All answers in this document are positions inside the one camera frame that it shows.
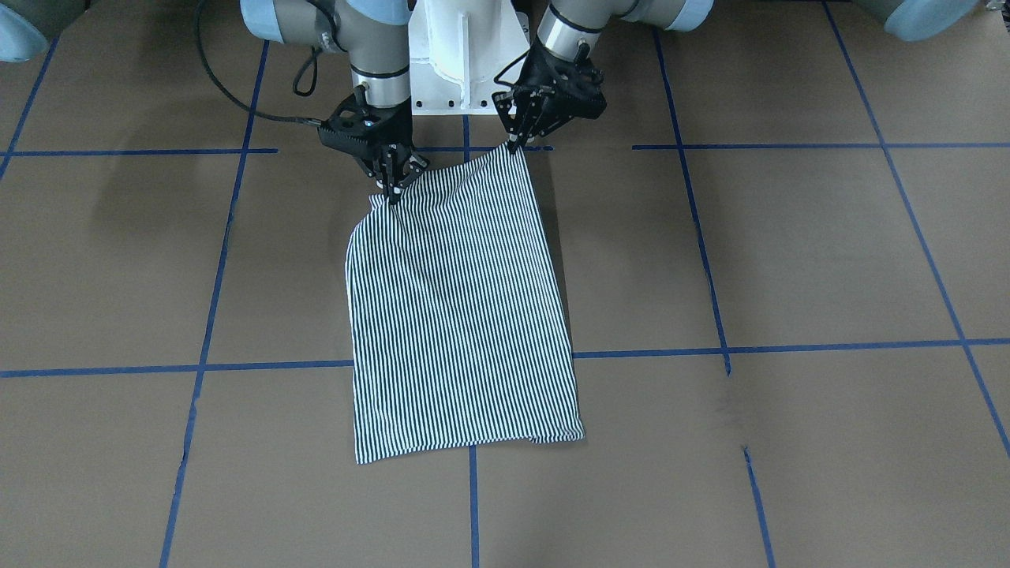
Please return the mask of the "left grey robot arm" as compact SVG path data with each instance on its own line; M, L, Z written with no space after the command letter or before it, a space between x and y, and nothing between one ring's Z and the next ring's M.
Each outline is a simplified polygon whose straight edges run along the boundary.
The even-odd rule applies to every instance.
M507 133L505 147L516 152L548 136L570 120L595 120L605 111L604 74L590 55L614 19L642 23L665 32L689 32L706 21L713 1L549 1L520 64L516 80L495 76L505 87L493 96Z

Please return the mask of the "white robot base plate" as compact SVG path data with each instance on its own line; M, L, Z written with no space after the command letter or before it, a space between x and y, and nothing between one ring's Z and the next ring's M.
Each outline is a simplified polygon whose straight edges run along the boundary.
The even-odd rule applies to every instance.
M493 95L516 80L528 18L511 1L418 1L409 21L416 116L495 115Z

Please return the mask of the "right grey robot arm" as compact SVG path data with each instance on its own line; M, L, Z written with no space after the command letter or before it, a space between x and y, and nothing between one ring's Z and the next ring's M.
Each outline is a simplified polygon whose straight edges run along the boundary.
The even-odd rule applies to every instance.
M316 129L326 148L350 155L375 181L387 204L396 205L428 162L413 143L405 1L242 1L250 35L278 44L301 44L310 54L303 69L317 69L324 54L345 54L351 93L326 119L278 115L252 109L218 79L207 58L203 19L207 3L193 11L193 36L200 64L214 86L255 118Z

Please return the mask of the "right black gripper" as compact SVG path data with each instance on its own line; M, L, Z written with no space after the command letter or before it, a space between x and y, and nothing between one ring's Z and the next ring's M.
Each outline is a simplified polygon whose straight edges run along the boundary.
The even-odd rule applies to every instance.
M430 166L413 143L410 100L390 107L368 104L365 95L354 93L340 102L330 118L317 127L319 140L332 150L345 152L363 162L365 175L382 189L387 204L399 204L399 194ZM393 147L395 154L385 154Z

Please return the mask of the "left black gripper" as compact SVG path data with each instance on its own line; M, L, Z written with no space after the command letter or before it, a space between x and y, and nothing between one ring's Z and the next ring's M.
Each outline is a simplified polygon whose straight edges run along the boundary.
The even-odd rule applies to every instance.
M607 107L603 79L602 69L593 65L587 48L577 48L576 61L569 62L535 39L519 78L506 91L492 95L507 133L509 154L515 155L534 137L547 136L575 118L599 118Z

